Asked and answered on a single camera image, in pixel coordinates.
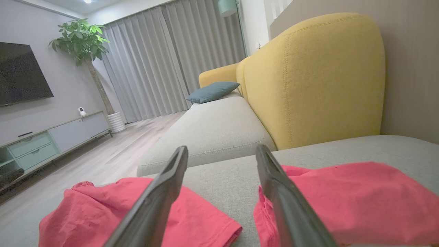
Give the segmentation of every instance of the tree trunk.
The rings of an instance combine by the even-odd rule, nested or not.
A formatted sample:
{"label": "tree trunk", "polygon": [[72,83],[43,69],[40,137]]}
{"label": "tree trunk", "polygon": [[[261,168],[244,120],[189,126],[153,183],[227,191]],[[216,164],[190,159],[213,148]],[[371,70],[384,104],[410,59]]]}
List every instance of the tree trunk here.
{"label": "tree trunk", "polygon": [[93,77],[94,83],[96,84],[96,87],[99,90],[99,94],[101,95],[102,101],[104,102],[105,108],[107,109],[107,114],[108,115],[114,114],[113,106],[111,105],[107,93],[105,92],[104,87],[102,86],[101,80],[99,79],[99,76],[97,75],[96,70],[94,69],[93,63],[91,62],[91,60],[86,60],[85,64],[87,64],[91,76]]}

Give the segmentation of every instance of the white planter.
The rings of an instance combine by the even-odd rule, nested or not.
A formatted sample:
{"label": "white planter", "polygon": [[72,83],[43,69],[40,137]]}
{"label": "white planter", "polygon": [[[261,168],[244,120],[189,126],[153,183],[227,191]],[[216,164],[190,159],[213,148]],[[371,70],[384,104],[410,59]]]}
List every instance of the white planter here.
{"label": "white planter", "polygon": [[120,115],[120,112],[108,115],[107,119],[110,122],[110,128],[112,133],[118,133],[126,130],[126,126],[123,123],[122,115]]}

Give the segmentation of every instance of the television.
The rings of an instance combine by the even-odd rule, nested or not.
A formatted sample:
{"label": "television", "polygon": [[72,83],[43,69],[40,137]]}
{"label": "television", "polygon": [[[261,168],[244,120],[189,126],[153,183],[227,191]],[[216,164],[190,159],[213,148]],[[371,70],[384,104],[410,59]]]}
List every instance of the television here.
{"label": "television", "polygon": [[0,106],[50,97],[30,46],[0,42]]}

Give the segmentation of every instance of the lamp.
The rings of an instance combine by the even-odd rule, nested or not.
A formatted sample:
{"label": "lamp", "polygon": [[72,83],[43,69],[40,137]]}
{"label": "lamp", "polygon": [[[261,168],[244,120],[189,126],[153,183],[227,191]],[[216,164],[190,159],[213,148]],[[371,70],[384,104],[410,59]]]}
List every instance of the lamp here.
{"label": "lamp", "polygon": [[218,9],[222,17],[231,16],[238,11],[236,8],[236,0],[219,0]]}

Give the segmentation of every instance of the sofa seat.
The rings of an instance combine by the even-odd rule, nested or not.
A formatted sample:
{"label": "sofa seat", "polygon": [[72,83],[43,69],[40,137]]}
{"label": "sofa seat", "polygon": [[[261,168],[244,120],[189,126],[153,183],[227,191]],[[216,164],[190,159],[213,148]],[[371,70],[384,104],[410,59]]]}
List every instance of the sofa seat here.
{"label": "sofa seat", "polygon": [[[439,145],[410,137],[359,137],[275,151],[273,155],[281,164],[310,169],[361,161],[384,162],[439,195]],[[253,219],[260,185],[254,155],[190,167],[184,175],[183,185],[243,226],[233,247],[259,246]],[[0,231],[1,246],[37,247],[39,222],[58,207],[62,198],[61,194],[35,205],[13,223],[3,227]]]}
{"label": "sofa seat", "polygon": [[273,140],[247,101],[237,92],[192,106],[148,150],[137,176],[161,171],[179,146],[189,150],[188,167],[255,154],[258,144],[276,150]]}

